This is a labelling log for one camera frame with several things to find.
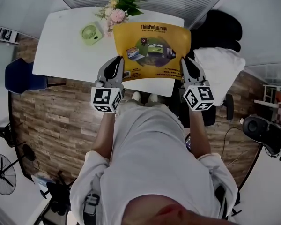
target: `pink flower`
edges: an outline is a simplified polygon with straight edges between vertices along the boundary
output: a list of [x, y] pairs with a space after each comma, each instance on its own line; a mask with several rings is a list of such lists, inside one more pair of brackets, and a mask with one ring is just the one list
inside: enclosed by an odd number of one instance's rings
[[111, 19], [116, 23], [122, 22], [124, 18], [125, 18], [125, 12], [121, 9], [115, 9], [111, 13]]

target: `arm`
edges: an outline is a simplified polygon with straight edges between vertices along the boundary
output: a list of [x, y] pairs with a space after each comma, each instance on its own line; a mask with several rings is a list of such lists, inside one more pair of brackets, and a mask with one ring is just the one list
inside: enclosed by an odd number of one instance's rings
[[200, 111], [189, 110], [190, 128], [191, 128], [191, 148], [192, 154], [199, 158], [205, 154], [211, 153], [210, 144], [205, 132], [204, 121]]
[[224, 162], [221, 160], [220, 154], [207, 154], [200, 157], [198, 160], [206, 168], [208, 168], [214, 190], [216, 190], [219, 186], [222, 186], [224, 188], [224, 198], [227, 202], [227, 215], [229, 215], [232, 212], [232, 209], [237, 200], [238, 188], [234, 181], [234, 178], [232, 177]]
[[71, 210], [79, 224], [84, 224], [82, 211], [85, 198], [90, 193], [101, 193], [100, 178], [108, 166], [109, 160], [96, 151], [89, 151], [85, 155], [83, 167], [70, 192]]
[[114, 113], [105, 112], [101, 125], [93, 144], [92, 151], [96, 151], [102, 157], [110, 159], [113, 145]]

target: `wooden floor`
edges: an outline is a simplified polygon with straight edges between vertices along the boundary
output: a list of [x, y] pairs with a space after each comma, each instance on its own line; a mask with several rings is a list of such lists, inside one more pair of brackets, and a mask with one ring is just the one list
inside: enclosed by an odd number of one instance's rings
[[[36, 47], [37, 40], [22, 38], [17, 57], [22, 57], [27, 62], [33, 61]], [[58, 170], [62, 170], [63, 176], [70, 181], [78, 176], [84, 155], [92, 148], [103, 114], [90, 106], [91, 83], [60, 78], [50, 78], [50, 82], [66, 82], [66, 85], [12, 95], [14, 119], [16, 123], [23, 123], [15, 131], [18, 142], [25, 141], [37, 157], [34, 163], [23, 161], [28, 174], [37, 172], [36, 168], [39, 168], [55, 178]], [[258, 79], [241, 72], [229, 92], [234, 98], [233, 121], [226, 120], [226, 109], [220, 107], [217, 109], [216, 123], [207, 127], [212, 151], [219, 154], [222, 154], [224, 136], [228, 129], [241, 129], [240, 118], [255, 113], [253, 101], [262, 98], [263, 87]], [[132, 93], [131, 90], [126, 91], [122, 103]], [[238, 185], [250, 169], [257, 149], [258, 145], [242, 131], [232, 129], [227, 134], [222, 157], [225, 164], [249, 150], [228, 166]]]

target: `yellow mousepad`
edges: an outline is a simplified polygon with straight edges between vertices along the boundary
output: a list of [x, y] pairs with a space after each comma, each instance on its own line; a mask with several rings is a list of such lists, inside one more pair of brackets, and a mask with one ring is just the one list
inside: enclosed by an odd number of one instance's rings
[[123, 81], [163, 77], [181, 79], [180, 60], [191, 48], [191, 32], [158, 22], [134, 22], [113, 28], [117, 52], [124, 58]]

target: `laptop image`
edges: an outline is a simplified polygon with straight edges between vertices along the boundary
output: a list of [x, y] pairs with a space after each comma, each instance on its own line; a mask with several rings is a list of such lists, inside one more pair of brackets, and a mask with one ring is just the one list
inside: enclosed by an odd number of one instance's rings
[[129, 48], [127, 50], [127, 55], [128, 55], [128, 58], [133, 60], [133, 61], [136, 61], [136, 60], [141, 59], [141, 58], [144, 57], [143, 55], [139, 54], [138, 47]]

